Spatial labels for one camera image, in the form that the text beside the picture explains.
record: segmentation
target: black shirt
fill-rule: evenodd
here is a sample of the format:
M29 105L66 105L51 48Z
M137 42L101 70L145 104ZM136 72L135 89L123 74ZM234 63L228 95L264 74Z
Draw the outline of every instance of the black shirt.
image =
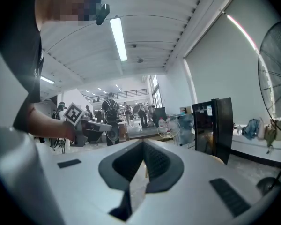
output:
M28 131L29 103L40 102L40 76L44 59L40 32L35 20L35 0L7 1L8 11L0 31L0 52L17 80L27 90L14 127Z

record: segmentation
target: electric fan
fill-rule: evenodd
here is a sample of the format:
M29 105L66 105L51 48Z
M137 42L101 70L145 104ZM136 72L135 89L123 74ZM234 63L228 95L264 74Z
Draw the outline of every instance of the electric fan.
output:
M162 138L174 138L180 132L180 124L175 120L166 120L158 126L157 132Z
M275 124L281 131L281 22L276 23L265 35L259 53L258 75L261 95L266 109ZM276 184L279 177L264 178L257 187L266 194Z

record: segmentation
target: floor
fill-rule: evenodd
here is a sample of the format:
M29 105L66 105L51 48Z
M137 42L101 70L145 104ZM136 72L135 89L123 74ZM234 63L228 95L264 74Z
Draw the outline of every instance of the floor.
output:
M167 143L174 145L174 141L170 140ZM66 153L84 152L88 150L96 150L106 147L106 143L102 142L98 145L96 144L86 144L84 147L70 147L69 144L66 145ZM188 144L181 147L181 149L187 150ZM61 148L56 148L52 150L53 154L61 154ZM275 167L270 167L267 165L258 164L250 160L237 157L230 154L228 160L228 167L234 169L240 175L249 179L253 184L257 184L258 181L264 177L276 177L279 169ZM131 194L131 204L132 209L135 211L144 199L144 194L146 190L146 185L149 183L148 178L145 178L145 164L142 163L139 167L135 177L130 183L130 194Z

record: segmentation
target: white ceiling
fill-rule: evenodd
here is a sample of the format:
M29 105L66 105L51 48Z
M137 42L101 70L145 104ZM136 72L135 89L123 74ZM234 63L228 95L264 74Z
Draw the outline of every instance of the white ceiling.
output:
M42 99L104 79L165 73L165 65L201 0L103 0L107 20L72 25L50 22L41 32ZM128 61L120 62L109 19L121 17ZM137 63L137 58L144 59Z

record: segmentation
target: mini fridge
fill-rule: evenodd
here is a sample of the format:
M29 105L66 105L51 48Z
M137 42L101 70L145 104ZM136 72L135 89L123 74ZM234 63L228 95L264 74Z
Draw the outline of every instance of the mini fridge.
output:
M195 149L214 155L227 164L233 133L231 98L212 99L192 105Z

